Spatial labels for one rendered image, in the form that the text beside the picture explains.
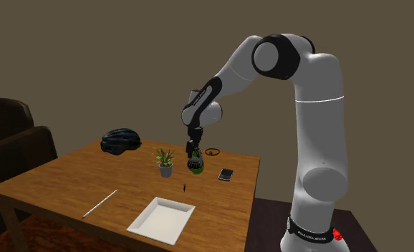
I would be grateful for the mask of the dark robot stand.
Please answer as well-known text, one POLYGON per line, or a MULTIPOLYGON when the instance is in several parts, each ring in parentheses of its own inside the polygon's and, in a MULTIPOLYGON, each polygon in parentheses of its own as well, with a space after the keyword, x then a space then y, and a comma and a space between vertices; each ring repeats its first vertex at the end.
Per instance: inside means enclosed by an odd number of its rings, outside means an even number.
MULTIPOLYGON (((291 207, 291 203, 255 198, 245 252, 281 252, 280 241, 291 207)), ((335 209, 332 224, 342 234, 350 252, 378 252, 351 211, 335 209)))

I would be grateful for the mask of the green plant in grey pot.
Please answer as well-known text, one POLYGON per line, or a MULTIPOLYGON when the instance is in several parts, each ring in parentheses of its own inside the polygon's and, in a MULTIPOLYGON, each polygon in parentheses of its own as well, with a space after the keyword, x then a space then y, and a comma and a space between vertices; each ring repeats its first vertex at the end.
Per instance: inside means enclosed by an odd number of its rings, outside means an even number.
POLYGON ((155 150, 155 158, 157 159, 157 161, 155 162, 159 169, 160 169, 160 174, 163 178, 169 178, 172 175, 172 171, 173 171, 173 160, 175 159, 173 157, 173 154, 175 152, 175 150, 171 150, 169 149, 168 151, 164 151, 163 148, 156 148, 154 147, 155 150))

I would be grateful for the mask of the white pencil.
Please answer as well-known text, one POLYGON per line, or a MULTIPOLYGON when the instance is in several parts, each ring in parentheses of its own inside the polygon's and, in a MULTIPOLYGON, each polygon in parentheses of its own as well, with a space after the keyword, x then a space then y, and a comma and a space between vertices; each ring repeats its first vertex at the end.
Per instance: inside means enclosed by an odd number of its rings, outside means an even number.
POLYGON ((94 207, 92 207, 89 211, 87 211, 82 217, 81 219, 86 218, 91 212, 93 212, 95 209, 97 209, 99 206, 101 206, 106 200, 110 199, 114 194, 116 194, 117 190, 114 190, 113 192, 111 192, 111 194, 109 194, 108 196, 106 196, 104 199, 102 199, 97 205, 95 205, 94 207))

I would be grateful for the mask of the wooden table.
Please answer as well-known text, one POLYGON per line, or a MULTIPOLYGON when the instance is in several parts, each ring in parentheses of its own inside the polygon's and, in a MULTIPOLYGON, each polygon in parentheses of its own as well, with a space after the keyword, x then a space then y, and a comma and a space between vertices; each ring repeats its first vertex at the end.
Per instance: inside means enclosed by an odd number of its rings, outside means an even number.
POLYGON ((146 140, 114 156, 94 142, 0 183, 0 212, 15 251, 30 252, 16 219, 19 209, 134 252, 244 252, 259 158, 221 152, 206 157, 204 171, 195 175, 184 148, 173 145, 173 172, 163 178, 154 147, 159 143, 146 140), (218 179, 223 168, 234 171, 230 181, 218 179), (127 232, 155 197, 196 207, 174 246, 127 232))

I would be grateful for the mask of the white rectangular tray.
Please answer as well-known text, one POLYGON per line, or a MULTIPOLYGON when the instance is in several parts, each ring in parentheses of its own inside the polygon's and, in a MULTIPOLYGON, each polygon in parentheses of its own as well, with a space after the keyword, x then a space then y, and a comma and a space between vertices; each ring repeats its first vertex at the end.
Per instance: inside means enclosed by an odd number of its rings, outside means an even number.
POLYGON ((174 246, 195 209, 194 205, 155 197, 127 232, 174 246))

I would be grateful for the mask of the green and black round object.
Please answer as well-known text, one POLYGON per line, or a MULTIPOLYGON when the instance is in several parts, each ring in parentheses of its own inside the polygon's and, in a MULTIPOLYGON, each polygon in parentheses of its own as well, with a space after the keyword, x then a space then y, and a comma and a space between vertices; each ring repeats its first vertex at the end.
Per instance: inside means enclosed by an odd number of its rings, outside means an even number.
POLYGON ((204 169, 202 152, 196 148, 187 162, 188 169, 195 175, 201 174, 204 169))

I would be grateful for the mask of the black bicycle helmet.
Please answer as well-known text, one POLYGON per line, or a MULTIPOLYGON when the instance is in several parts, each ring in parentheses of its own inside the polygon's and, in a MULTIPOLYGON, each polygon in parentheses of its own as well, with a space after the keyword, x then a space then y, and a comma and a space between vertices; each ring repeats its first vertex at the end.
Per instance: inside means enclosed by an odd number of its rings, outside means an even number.
POLYGON ((126 150, 137 150, 142 145, 139 135, 129 129, 120 128, 107 132, 100 143, 101 150, 113 155, 121 155, 126 150))

